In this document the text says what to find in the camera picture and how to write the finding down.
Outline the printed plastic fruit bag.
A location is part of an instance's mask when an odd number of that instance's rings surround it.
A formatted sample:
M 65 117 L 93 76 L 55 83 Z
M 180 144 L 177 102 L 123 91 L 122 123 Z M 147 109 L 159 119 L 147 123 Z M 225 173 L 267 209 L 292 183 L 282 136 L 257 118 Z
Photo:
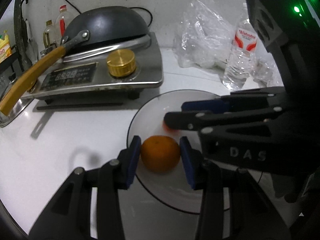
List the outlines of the printed plastic fruit bag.
M 252 70 L 253 81 L 260 87 L 283 87 L 279 70 L 274 60 L 257 59 Z

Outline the clear water bottle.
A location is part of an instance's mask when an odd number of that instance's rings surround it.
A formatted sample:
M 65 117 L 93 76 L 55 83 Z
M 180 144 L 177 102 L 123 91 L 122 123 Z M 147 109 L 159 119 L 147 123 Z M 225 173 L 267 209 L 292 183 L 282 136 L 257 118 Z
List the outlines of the clear water bottle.
M 244 3 L 222 79 L 223 85 L 229 90 L 241 90 L 249 78 L 256 64 L 257 43 L 258 35 L 250 23 L 247 4 Z

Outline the white plate black rim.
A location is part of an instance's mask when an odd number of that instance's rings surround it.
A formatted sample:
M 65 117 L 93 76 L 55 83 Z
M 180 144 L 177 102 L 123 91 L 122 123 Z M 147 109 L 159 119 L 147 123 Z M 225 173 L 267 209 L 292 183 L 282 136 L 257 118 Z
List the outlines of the white plate black rim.
M 145 103 L 133 117 L 127 143 L 134 136 L 142 141 L 136 177 L 141 185 L 163 204 L 185 213 L 198 215 L 202 191 L 188 184 L 180 157 L 179 140 L 187 137 L 192 148 L 200 150 L 195 131 L 171 131 L 165 128 L 166 113 L 180 111 L 186 101 L 212 100 L 217 95 L 201 90 L 175 90 L 160 94 Z

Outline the crumpled clear plastic bag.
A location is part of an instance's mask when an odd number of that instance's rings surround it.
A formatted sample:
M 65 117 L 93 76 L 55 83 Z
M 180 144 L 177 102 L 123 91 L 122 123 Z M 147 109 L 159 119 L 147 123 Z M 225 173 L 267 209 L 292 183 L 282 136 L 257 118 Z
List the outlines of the crumpled clear plastic bag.
M 173 51 L 182 68 L 213 68 L 227 62 L 234 27 L 214 0 L 192 0 L 176 24 Z

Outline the steel induction cooker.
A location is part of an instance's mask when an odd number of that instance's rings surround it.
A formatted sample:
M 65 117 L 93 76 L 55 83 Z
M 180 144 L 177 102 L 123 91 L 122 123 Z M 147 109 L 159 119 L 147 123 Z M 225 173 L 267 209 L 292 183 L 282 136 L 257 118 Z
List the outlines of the steel induction cooker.
M 108 55 L 119 49 L 134 52 L 136 70 L 125 77 L 110 74 Z M 115 90 L 141 91 L 157 88 L 163 83 L 162 55 L 156 34 L 149 34 L 97 49 L 69 55 L 57 61 L 39 78 L 35 89 L 26 92 L 22 99 L 50 100 L 65 96 Z

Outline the black wok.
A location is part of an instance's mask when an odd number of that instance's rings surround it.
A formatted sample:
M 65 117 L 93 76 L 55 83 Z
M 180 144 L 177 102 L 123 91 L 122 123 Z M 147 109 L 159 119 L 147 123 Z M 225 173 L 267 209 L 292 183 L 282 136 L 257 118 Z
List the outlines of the black wok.
M 68 25 L 61 44 L 31 66 L 1 99 L 1 113 L 9 115 L 21 96 L 35 81 L 68 51 L 80 46 L 85 50 L 111 41 L 122 41 L 148 35 L 142 16 L 128 7 L 110 6 L 86 11 Z

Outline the red-cap sauce bottle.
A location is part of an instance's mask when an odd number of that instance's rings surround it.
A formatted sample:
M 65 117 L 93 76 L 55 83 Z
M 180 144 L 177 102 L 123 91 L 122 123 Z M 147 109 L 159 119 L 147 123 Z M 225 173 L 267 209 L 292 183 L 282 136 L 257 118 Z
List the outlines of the red-cap sauce bottle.
M 55 20 L 55 27 L 59 38 L 63 37 L 67 26 L 71 23 L 74 16 L 67 10 L 67 5 L 62 5 L 59 9 L 59 15 Z

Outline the oil bottle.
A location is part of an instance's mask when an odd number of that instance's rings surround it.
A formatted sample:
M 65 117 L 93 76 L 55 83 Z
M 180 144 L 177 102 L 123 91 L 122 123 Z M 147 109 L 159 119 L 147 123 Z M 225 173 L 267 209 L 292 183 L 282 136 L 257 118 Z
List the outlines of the oil bottle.
M 51 46 L 57 46 L 56 28 L 52 20 L 46 22 L 46 28 L 43 32 L 43 44 L 46 49 Z

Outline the yellow detergent bottle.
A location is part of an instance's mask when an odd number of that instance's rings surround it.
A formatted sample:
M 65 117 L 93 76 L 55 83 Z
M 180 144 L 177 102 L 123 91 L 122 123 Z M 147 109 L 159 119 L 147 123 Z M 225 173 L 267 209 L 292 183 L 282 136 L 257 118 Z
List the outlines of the yellow detergent bottle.
M 0 63 L 12 55 L 12 50 L 10 46 L 10 39 L 7 31 L 5 30 L 0 38 Z

